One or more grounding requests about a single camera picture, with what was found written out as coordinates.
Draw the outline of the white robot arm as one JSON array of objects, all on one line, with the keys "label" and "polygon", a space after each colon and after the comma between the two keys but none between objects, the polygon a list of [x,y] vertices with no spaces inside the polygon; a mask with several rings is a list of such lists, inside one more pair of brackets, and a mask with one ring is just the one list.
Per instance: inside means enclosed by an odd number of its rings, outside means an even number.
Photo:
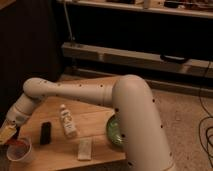
[{"label": "white robot arm", "polygon": [[152,91],[137,75],[124,75],[112,85],[26,80],[23,93],[9,108],[0,127],[0,144],[6,144],[51,96],[112,108],[118,118],[129,171],[177,171]]}]

